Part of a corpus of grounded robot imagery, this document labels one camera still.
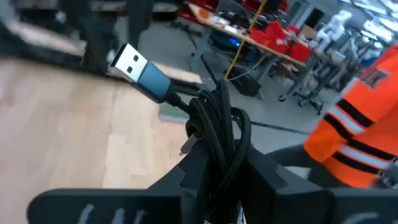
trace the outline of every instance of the reflective stripe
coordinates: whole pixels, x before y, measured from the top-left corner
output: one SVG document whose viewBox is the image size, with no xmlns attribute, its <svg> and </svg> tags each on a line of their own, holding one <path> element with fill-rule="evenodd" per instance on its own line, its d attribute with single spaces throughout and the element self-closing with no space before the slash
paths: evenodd
<svg viewBox="0 0 398 224">
<path fill-rule="evenodd" d="M 363 128 L 358 126 L 349 116 L 337 109 L 336 106 L 332 106 L 329 113 L 338 118 L 352 133 L 361 134 L 364 131 Z"/>
<path fill-rule="evenodd" d="M 340 148 L 340 152 L 343 154 L 350 156 L 360 162 L 371 164 L 372 166 L 378 167 L 380 169 L 387 169 L 389 166 L 389 162 L 382 161 L 380 159 L 376 159 L 374 157 L 365 155 L 357 150 L 354 150 L 348 146 L 342 146 Z"/>
</svg>

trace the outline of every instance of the usb cable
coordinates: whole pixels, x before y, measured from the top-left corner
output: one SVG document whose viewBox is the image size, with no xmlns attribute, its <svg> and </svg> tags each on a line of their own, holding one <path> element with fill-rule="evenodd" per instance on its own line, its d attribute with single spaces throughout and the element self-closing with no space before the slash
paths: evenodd
<svg viewBox="0 0 398 224">
<path fill-rule="evenodd" d="M 152 101 L 166 102 L 189 114 L 188 105 L 177 95 L 171 80 L 130 44 L 120 47 L 109 70 L 122 76 Z"/>
</svg>

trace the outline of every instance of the wooden desk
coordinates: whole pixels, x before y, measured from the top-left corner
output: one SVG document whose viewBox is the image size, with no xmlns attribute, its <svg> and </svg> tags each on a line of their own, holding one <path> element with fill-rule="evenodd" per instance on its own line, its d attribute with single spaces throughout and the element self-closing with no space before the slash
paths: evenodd
<svg viewBox="0 0 398 224">
<path fill-rule="evenodd" d="M 0 74 L 3 223 L 26 223 L 27 205 L 45 190 L 146 188 L 182 159 L 184 125 L 160 120 L 159 106 L 127 83 L 7 57 Z"/>
<path fill-rule="evenodd" d="M 196 19 L 199 22 L 203 23 L 204 25 L 207 25 L 207 26 L 211 27 L 212 29 L 216 29 L 216 30 L 219 30 L 221 32 L 224 32 L 225 34 L 231 35 L 233 37 L 237 37 L 237 38 L 239 38 L 241 40 L 245 40 L 246 42 L 249 42 L 250 44 L 253 44 L 256 47 L 259 47 L 260 49 L 266 50 L 267 52 L 270 52 L 270 53 L 278 56 L 279 58 L 288 60 L 288 61 L 290 61 L 290 62 L 292 62 L 292 63 L 294 63 L 296 65 L 303 66 L 303 67 L 305 66 L 305 63 L 300 62 L 300 61 L 298 61 L 296 59 L 293 59 L 292 57 L 290 57 L 290 56 L 288 56 L 286 54 L 282 54 L 282 53 L 279 53 L 279 52 L 277 52 L 275 50 L 272 50 L 272 49 L 270 49 L 270 48 L 268 48 L 268 47 L 266 47 L 266 46 L 264 46 L 262 44 L 259 44 L 256 41 L 252 40 L 252 38 L 250 38 L 250 37 L 248 37 L 246 35 L 243 35 L 242 33 L 234 33 L 234 32 L 228 31 L 228 30 L 224 29 L 224 27 L 221 24 L 216 24 L 216 23 L 210 21 L 209 18 L 211 16 L 213 16 L 213 13 L 211 13 L 211 12 L 208 12 L 209 13 L 209 18 L 207 18 L 207 19 L 203 18 L 200 15 L 199 12 L 200 12 L 200 10 L 206 10 L 206 9 L 202 9 L 201 7 L 199 7 L 199 6 L 195 5 L 195 4 L 189 4 L 189 8 L 191 9 L 193 14 L 195 15 Z"/>
</svg>

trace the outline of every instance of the black stripe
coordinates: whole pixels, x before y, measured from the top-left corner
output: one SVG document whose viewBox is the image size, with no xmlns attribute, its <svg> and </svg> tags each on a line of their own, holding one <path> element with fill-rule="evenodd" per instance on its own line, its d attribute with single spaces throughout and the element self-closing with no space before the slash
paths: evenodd
<svg viewBox="0 0 398 224">
<path fill-rule="evenodd" d="M 357 169 L 357 170 L 360 170 L 360 171 L 363 171 L 363 172 L 367 172 L 367 173 L 370 173 L 370 174 L 378 174 L 379 173 L 379 169 L 374 168 L 374 167 L 369 166 L 369 165 L 366 165 L 366 164 L 364 164 L 362 162 L 358 162 L 358 161 L 356 161 L 354 159 L 351 159 L 351 158 L 343 155 L 340 152 L 334 153 L 333 157 L 335 159 L 337 159 L 338 161 L 340 161 L 341 163 L 346 164 L 347 166 L 352 167 L 354 169 Z"/>
<path fill-rule="evenodd" d="M 388 152 L 384 152 L 378 148 L 369 146 L 355 139 L 349 139 L 347 145 L 387 161 L 391 161 L 395 157 L 393 154 L 389 154 Z"/>
<path fill-rule="evenodd" d="M 334 118 L 329 113 L 327 113 L 323 119 L 327 123 L 332 125 L 341 137 L 343 137 L 345 139 L 349 139 L 349 138 L 353 137 L 353 135 L 340 123 L 340 121 L 338 121 L 336 118 Z"/>
<path fill-rule="evenodd" d="M 340 107 L 343 111 L 348 113 L 348 115 L 352 117 L 362 127 L 368 128 L 373 124 L 373 121 L 365 117 L 365 115 L 363 115 L 359 110 L 357 110 L 351 103 L 349 103 L 345 99 L 341 99 L 339 102 L 337 102 L 336 105 Z"/>
</svg>

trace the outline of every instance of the white figure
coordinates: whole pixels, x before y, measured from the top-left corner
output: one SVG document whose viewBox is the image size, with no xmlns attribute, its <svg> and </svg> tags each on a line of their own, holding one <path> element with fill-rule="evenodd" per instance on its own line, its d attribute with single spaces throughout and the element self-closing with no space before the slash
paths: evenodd
<svg viewBox="0 0 398 224">
<path fill-rule="evenodd" d="M 317 52 L 323 52 L 332 41 L 337 41 L 345 32 L 344 24 L 353 15 L 345 10 L 335 14 L 328 24 L 323 26 L 316 34 L 315 40 L 310 42 L 310 47 Z"/>
</svg>

